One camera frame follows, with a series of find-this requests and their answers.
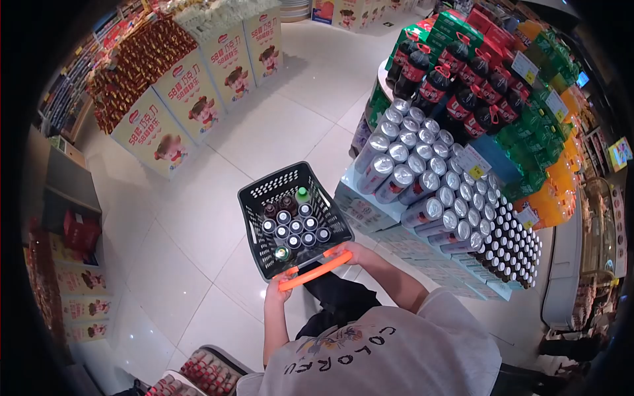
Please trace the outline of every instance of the product box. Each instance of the product box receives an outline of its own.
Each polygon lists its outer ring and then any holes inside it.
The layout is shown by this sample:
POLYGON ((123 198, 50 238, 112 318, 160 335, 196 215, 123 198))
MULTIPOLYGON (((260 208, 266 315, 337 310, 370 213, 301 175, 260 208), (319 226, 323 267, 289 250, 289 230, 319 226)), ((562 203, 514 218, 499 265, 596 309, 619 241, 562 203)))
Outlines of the product box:
POLYGON ((231 109, 256 88, 242 24, 219 31, 200 46, 203 59, 224 107, 231 109))
POLYGON ((284 64, 281 51, 280 7, 243 22, 256 86, 262 86, 284 64))
POLYGON ((154 89, 147 89, 110 135, 140 162, 171 178, 195 144, 154 89))
POLYGON ((198 48, 176 62, 152 87, 194 142, 202 143, 217 129, 223 104, 198 48))

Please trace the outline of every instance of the shopping cart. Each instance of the shopping cart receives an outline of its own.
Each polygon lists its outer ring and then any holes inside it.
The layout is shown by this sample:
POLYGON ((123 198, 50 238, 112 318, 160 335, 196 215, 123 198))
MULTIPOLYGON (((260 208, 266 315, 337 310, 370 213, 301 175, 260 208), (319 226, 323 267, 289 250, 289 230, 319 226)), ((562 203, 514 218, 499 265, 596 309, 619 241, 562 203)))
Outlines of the shopping cart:
MULTIPOLYGON (((354 241, 354 234, 341 211, 305 161, 280 169, 242 188, 238 192, 238 201, 247 228, 251 254, 266 282, 284 272, 292 276, 298 273, 300 268, 331 256, 337 245, 345 241, 354 241), (262 230, 262 221, 265 219, 264 206, 267 203, 276 203, 283 196, 295 196, 300 187, 305 187, 310 192, 309 203, 313 207, 313 216, 317 218, 320 226, 329 228, 331 236, 328 242, 318 243, 311 248, 302 247, 292 260, 282 262, 276 260, 274 255, 278 244, 272 236, 262 230)), ((317 278, 347 262, 352 256, 351 252, 344 251, 327 263, 280 283, 280 290, 289 290, 317 278)))

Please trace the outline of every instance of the red gift box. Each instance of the red gift box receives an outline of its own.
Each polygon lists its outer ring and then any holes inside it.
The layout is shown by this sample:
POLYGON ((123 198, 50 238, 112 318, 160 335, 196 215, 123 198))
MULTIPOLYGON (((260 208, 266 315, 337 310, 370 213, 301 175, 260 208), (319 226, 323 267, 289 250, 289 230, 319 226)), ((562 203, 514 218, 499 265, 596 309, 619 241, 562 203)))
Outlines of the red gift box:
POLYGON ((66 211, 64 245, 67 248, 92 253, 99 235, 101 235, 101 227, 94 219, 74 213, 71 209, 66 211))

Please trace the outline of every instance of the person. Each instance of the person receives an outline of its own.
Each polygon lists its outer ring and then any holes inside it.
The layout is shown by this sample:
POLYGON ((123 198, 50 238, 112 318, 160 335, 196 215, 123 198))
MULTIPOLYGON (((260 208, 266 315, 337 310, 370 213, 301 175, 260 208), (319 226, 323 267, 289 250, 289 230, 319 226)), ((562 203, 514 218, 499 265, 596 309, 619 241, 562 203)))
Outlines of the person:
POLYGON ((264 299, 264 372, 237 384, 239 395, 489 395, 500 351, 482 324, 447 289, 416 279, 354 242, 349 265, 367 271, 398 307, 382 306, 362 284, 328 272, 304 284, 323 310, 290 341, 273 279, 264 299))
POLYGON ((609 339, 601 333, 579 340, 543 340, 540 355, 566 356, 576 362, 589 362, 607 348, 609 339))

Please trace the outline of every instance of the poster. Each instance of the poster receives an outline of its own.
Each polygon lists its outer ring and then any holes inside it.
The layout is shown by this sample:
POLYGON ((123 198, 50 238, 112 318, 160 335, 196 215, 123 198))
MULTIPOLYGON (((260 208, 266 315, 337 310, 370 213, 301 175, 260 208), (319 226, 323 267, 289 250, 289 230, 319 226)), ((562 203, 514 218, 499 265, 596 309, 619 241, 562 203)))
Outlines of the poster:
POLYGON ((88 342, 106 338, 109 325, 107 320, 64 323, 64 330, 68 342, 88 342))
POLYGON ((107 295, 105 273, 95 267, 55 263, 61 295, 107 295))
POLYGON ((256 88, 242 24, 218 33, 200 46, 218 93, 227 110, 256 88))
POLYGON ((64 323, 108 319, 114 312, 111 296, 62 296, 64 323))
POLYGON ((198 48, 179 60, 152 87, 196 143, 215 130, 224 110, 198 48))
POLYGON ((254 78, 259 87, 283 65, 280 7, 271 8, 244 21, 244 32, 254 78))
POLYGON ((132 105, 111 136, 147 167, 168 178, 195 148, 152 88, 132 105))

